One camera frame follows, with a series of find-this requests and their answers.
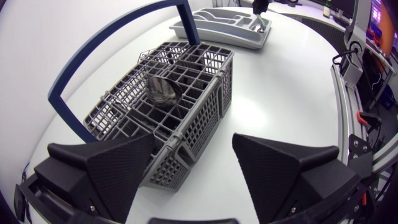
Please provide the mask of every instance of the gray plastic basket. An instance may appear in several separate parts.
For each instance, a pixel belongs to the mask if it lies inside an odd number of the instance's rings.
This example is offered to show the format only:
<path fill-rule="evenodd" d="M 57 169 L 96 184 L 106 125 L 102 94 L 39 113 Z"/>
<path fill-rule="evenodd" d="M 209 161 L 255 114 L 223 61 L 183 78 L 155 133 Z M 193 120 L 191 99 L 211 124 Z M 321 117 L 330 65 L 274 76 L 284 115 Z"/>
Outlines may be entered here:
<path fill-rule="evenodd" d="M 84 125 L 99 141 L 154 132 L 141 185 L 178 190 L 231 104 L 232 58 L 207 44 L 163 43 L 101 97 Z M 181 86 L 176 105 L 156 108 L 147 99 L 146 79 L 154 75 Z"/>

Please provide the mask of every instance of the basket handle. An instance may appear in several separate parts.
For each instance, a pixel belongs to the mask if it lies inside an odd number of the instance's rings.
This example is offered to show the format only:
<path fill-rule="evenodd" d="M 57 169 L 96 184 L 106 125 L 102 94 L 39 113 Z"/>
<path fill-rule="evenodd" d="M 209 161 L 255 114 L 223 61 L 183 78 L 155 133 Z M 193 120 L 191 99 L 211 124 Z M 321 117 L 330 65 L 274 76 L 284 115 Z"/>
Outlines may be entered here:
<path fill-rule="evenodd" d="M 137 19 L 138 17 L 141 17 L 149 12 L 169 6 L 177 7 L 182 24 L 185 28 L 185 32 L 187 33 L 189 44 L 199 45 L 200 40 L 198 31 L 193 21 L 192 11 L 189 7 L 188 0 L 159 1 L 135 9 L 117 18 L 115 21 L 102 28 L 94 36 L 87 40 L 83 46 L 80 47 L 80 49 L 73 55 L 73 57 L 64 66 L 58 77 L 55 79 L 49 91 L 49 102 L 54 107 L 55 111 L 61 116 L 61 118 L 69 125 L 69 127 L 72 128 L 72 130 L 85 142 L 93 142 L 96 141 L 96 139 L 84 127 L 84 125 L 79 122 L 64 100 L 61 98 L 62 91 L 65 89 L 77 68 L 83 63 L 87 56 L 89 56 L 89 54 L 92 53 L 92 51 L 94 51 L 94 49 L 102 43 L 102 41 L 134 19 Z"/>

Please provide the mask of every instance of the wall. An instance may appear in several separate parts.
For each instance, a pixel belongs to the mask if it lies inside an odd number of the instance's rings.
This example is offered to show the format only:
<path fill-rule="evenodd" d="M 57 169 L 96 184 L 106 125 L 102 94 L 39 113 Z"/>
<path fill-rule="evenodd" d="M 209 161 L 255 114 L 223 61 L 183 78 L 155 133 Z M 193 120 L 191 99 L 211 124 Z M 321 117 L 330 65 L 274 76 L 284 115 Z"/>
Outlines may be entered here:
<path fill-rule="evenodd" d="M 150 2 L 154 0 L 6 1 L 0 12 L 0 191 L 10 207 L 14 186 L 20 183 L 25 165 L 55 116 L 47 101 L 55 77 L 79 47 L 103 26 Z M 189 2 L 193 11 L 211 7 L 211 0 Z M 63 98 L 67 99 L 127 43 L 177 15 L 175 7 L 162 9 L 117 31 L 87 58 Z"/>

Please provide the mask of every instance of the white table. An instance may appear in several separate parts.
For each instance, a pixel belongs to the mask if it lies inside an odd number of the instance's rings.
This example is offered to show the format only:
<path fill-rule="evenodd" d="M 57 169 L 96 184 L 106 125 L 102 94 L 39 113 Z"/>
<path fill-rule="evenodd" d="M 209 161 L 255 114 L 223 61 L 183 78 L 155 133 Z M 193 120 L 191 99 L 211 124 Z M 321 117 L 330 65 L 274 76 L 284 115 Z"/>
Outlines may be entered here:
<path fill-rule="evenodd" d="M 250 13 L 249 8 L 232 8 Z M 233 133 L 242 133 L 306 146 L 338 144 L 338 115 L 330 73 L 336 50 L 311 28 L 277 13 L 260 50 L 208 42 L 231 49 L 232 104 L 191 174 L 177 193 L 142 187 L 137 191 L 127 223 L 146 223 L 150 217 L 180 220 L 237 218 L 258 223 L 247 185 L 232 149 Z M 165 21 L 105 62 L 67 101 L 83 120 L 90 109 L 137 61 L 140 52 L 177 39 Z M 83 141 L 56 116 L 32 156 L 28 176 L 48 157 L 47 144 Z M 31 209 L 35 224 L 43 219 Z"/>

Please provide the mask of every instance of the cable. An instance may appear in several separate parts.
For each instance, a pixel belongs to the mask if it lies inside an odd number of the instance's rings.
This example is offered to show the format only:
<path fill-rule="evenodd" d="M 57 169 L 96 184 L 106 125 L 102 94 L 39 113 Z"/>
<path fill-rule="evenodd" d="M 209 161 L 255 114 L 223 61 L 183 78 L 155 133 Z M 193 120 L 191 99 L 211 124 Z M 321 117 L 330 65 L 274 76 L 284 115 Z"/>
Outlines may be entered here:
<path fill-rule="evenodd" d="M 334 57 L 332 58 L 331 61 L 332 61 L 333 64 L 335 64 L 335 65 L 341 65 L 340 63 L 335 62 L 335 60 L 338 59 L 338 58 L 340 58 L 340 57 L 342 57 L 342 56 L 344 56 L 344 55 L 348 55 L 348 54 L 352 54 L 352 53 L 357 53 L 357 52 L 358 52 L 357 50 L 349 50 L 349 51 L 343 52 L 343 53 L 341 53 L 341 54 L 338 54 L 338 55 L 334 56 Z"/>
<path fill-rule="evenodd" d="M 388 185 L 390 185 L 390 182 L 392 180 L 392 175 L 394 174 L 395 169 L 392 169 L 392 172 L 390 174 L 390 177 L 387 179 L 386 183 L 384 184 L 383 188 L 381 189 L 380 193 L 377 195 L 377 197 L 374 199 L 375 201 L 378 201 L 381 196 L 384 194 L 386 191 Z"/>
<path fill-rule="evenodd" d="M 377 142 L 379 141 L 380 131 L 381 131 L 381 125 L 379 127 L 379 133 L 377 134 L 377 138 L 376 138 L 376 141 L 374 142 L 374 145 L 373 145 L 372 149 L 374 149 L 376 147 Z"/>
<path fill-rule="evenodd" d="M 22 172 L 22 178 L 21 178 L 21 183 L 23 183 L 26 180 L 26 169 L 27 166 L 29 166 L 30 162 L 28 162 L 24 168 L 24 171 Z"/>
<path fill-rule="evenodd" d="M 24 171 L 22 172 L 22 177 L 21 177 L 21 183 L 25 182 L 26 180 L 26 169 L 27 166 L 29 166 L 30 162 L 28 162 L 24 168 Z M 26 219 L 29 221 L 30 224 L 32 224 L 32 219 L 30 218 L 30 211 L 29 211 L 29 203 L 27 203 L 27 200 L 25 198 L 25 214 L 26 214 Z"/>
<path fill-rule="evenodd" d="M 380 80 L 381 80 L 381 73 L 379 73 L 379 80 L 378 80 L 377 82 L 375 82 L 375 83 L 372 84 L 372 90 L 373 90 L 373 86 L 374 86 L 375 84 L 378 84 L 378 83 L 380 82 Z"/>
<path fill-rule="evenodd" d="M 373 89 L 372 89 L 372 87 L 371 87 L 371 82 L 369 81 L 368 72 L 366 71 L 365 67 L 363 66 L 361 60 L 359 59 L 358 54 L 355 54 L 355 56 L 358 58 L 358 61 L 359 61 L 359 63 L 360 63 L 361 66 L 362 66 L 362 70 L 363 70 L 363 73 L 365 74 L 365 78 L 366 78 L 366 83 L 368 84 L 368 87 L 369 87 L 369 89 L 370 89 L 372 98 L 373 98 L 373 100 L 374 100 L 374 106 L 376 107 L 377 115 L 380 116 L 380 111 L 379 111 L 379 108 L 377 107 L 378 105 L 377 105 L 376 96 L 374 95 Z M 378 132 L 378 134 L 377 134 L 377 138 L 376 138 L 376 140 L 375 140 L 375 142 L 374 142 L 373 148 L 376 146 L 377 142 L 379 141 L 380 132 L 381 132 L 381 125 L 380 125 L 380 127 L 379 127 L 379 132 Z"/>
<path fill-rule="evenodd" d="M 379 111 L 379 108 L 377 107 L 376 96 L 374 95 L 374 92 L 373 92 L 373 90 L 372 90 L 371 82 L 369 81 L 368 72 L 366 71 L 365 67 L 363 66 L 361 60 L 359 59 L 358 54 L 355 54 L 355 56 L 358 58 L 358 61 L 359 61 L 359 63 L 360 63 L 361 66 L 362 66 L 362 70 L 363 70 L 363 73 L 365 74 L 365 78 L 366 78 L 366 83 L 368 84 L 368 87 L 369 87 L 369 89 L 370 89 L 372 98 L 373 98 L 373 100 L 374 100 L 374 105 L 375 105 L 375 107 L 376 107 L 377 115 L 380 116 L 380 111 Z"/>

